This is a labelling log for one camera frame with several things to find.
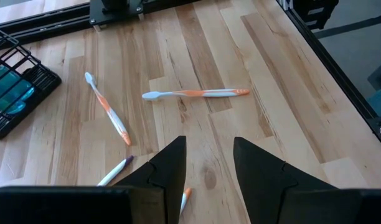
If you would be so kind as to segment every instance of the wooden surface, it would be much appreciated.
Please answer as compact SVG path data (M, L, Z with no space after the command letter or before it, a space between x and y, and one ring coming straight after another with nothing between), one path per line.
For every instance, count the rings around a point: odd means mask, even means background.
M16 10L0 9L0 20L37 8ZM186 135L186 187L194 191L181 223L249 222L235 136L337 187L381 188L381 144L274 0L203 0L27 48L63 83L0 141L0 186L95 185L126 156L137 158L121 177ZM133 146L115 131L86 71ZM211 88L252 92L141 99L151 90Z

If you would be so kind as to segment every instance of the toothbrush head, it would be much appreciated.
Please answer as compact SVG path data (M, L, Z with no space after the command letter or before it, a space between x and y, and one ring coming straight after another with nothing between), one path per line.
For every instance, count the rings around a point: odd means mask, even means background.
M87 83L89 83L90 85L94 85L96 86L96 81L95 81L95 77L89 73L89 72L86 72L85 73L85 80L87 81Z
M144 93L142 94L142 98L144 100L158 100L160 97L161 93L158 91L152 91L149 93Z

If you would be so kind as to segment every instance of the toothbrush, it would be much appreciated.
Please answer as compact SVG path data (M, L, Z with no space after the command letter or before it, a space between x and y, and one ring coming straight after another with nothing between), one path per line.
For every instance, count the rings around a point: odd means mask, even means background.
M121 161L114 169L112 169L106 177L104 177L97 186L106 186L113 178L115 178L130 162L134 159L134 156L129 156L127 159Z
M182 194L182 201L181 201L181 209L179 214L182 214L182 211L184 211L186 202L189 201L189 197L191 197L192 189L188 188L185 190L185 192Z
M171 92L151 91L142 95L144 100L157 100L164 96L202 96L202 97L225 97L225 96L241 96L249 94L249 90L224 89L224 90L183 90Z
M98 98L99 102L101 103L102 107L106 110L108 113L108 116L115 126L116 130L120 134L120 136L124 139L124 142L127 143L127 145L131 145L131 139L129 138L128 132L126 128L124 127L123 122L121 122L120 118L117 116L115 111L111 109L108 101L101 95L101 93L98 91L95 85L95 77L91 75L90 73L86 72L85 73L85 80L87 81L88 84L92 86L93 91L96 94L96 97Z

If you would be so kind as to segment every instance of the wire basket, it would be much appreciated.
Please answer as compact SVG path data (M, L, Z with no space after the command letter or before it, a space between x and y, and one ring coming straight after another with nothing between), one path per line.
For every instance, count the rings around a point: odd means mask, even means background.
M56 73L43 66L16 39L0 30L0 139L61 82ZM13 108L19 111L12 113Z

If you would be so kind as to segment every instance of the blue container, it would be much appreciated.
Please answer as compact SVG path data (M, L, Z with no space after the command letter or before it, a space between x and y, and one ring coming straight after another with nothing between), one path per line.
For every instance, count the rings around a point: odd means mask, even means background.
M11 96L10 94L5 94L4 96L2 96L2 98L0 99L0 111L4 111L16 99L17 98ZM11 114L11 115L16 114L22 111L25 106L26 104L23 101L18 100L7 111L5 111L5 113Z
M0 77L8 72L9 69L5 66L0 65ZM0 79L0 91L4 93L7 89L12 87L20 79L20 76L16 72L9 72L2 79ZM15 98L20 97L26 90L27 92L21 97L21 100L28 99L34 93L34 87L30 88L31 84L22 80L14 88L9 90L9 94Z

